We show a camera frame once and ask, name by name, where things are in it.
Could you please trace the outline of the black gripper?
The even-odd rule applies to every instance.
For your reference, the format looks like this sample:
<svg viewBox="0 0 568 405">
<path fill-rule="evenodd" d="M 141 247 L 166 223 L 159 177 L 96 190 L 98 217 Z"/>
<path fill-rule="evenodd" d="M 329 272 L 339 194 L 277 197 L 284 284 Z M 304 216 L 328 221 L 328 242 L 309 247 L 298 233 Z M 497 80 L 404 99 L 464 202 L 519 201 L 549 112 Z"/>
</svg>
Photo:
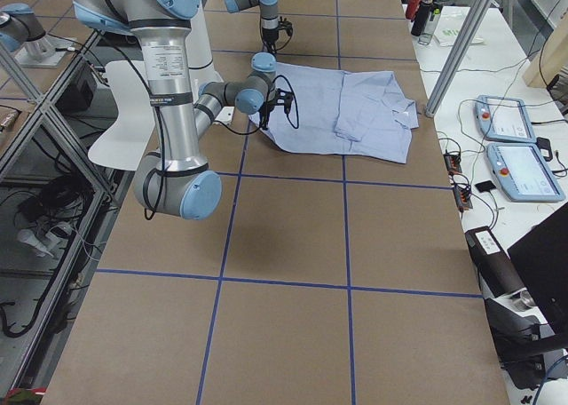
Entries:
<svg viewBox="0 0 568 405">
<path fill-rule="evenodd" d="M 279 30 L 277 28 L 261 28 L 261 39 L 265 50 L 276 50 Z"/>
<path fill-rule="evenodd" d="M 266 101 L 260 108 L 260 123 L 259 127 L 262 131 L 268 130 L 268 123 L 270 120 L 270 113 L 274 109 L 274 103 L 272 101 Z"/>
</svg>

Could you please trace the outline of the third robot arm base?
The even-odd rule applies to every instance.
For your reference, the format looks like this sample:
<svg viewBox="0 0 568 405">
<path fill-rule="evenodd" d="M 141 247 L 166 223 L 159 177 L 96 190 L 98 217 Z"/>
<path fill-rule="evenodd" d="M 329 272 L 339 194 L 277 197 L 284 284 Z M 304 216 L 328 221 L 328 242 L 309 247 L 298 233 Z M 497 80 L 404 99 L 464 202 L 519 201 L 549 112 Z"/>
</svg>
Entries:
<svg viewBox="0 0 568 405">
<path fill-rule="evenodd" d="M 24 68 L 56 68 L 63 51 L 57 49 L 60 40 L 48 36 L 31 7 L 24 3 L 7 4 L 1 8 L 1 44 Z"/>
</svg>

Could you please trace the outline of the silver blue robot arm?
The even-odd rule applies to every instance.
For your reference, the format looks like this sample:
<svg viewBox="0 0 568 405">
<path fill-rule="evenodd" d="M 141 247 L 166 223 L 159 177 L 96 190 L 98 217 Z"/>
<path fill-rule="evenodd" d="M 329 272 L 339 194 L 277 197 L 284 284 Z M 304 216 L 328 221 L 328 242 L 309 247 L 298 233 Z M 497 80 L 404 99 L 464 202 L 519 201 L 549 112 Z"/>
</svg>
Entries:
<svg viewBox="0 0 568 405">
<path fill-rule="evenodd" d="M 95 30 L 133 35 L 141 46 L 149 104 L 159 148 L 145 155 L 135 173 L 134 194 L 146 219 L 162 213 L 204 219 L 222 194 L 199 139 L 224 107 L 243 114 L 269 112 L 275 98 L 276 59 L 257 53 L 242 82 L 207 83 L 192 94 L 185 41 L 201 0 L 74 0 L 75 16 Z"/>
<path fill-rule="evenodd" d="M 279 0 L 224 0 L 229 13 L 257 7 L 260 12 L 260 37 L 265 52 L 275 54 L 280 35 Z"/>
</svg>

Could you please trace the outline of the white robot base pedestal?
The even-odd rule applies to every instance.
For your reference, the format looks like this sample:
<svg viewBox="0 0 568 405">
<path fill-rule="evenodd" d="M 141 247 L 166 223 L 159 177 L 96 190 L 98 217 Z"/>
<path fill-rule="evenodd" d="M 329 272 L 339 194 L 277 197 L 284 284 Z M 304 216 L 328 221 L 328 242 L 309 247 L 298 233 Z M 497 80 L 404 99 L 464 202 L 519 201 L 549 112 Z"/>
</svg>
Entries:
<svg viewBox="0 0 568 405">
<path fill-rule="evenodd" d="M 211 82 L 223 82 L 221 75 L 214 66 L 201 4 L 195 16 L 191 18 L 191 31 L 185 39 L 185 49 L 192 93 L 194 100 L 197 100 L 203 85 Z"/>
</svg>

